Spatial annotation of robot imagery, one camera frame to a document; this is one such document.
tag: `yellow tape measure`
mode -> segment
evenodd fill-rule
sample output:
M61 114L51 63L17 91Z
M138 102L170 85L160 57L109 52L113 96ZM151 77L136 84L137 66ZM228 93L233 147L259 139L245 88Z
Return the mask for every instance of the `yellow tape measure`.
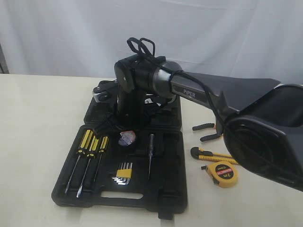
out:
M237 169L227 161L202 166L201 169L206 170L214 184L222 188L232 187L238 182Z

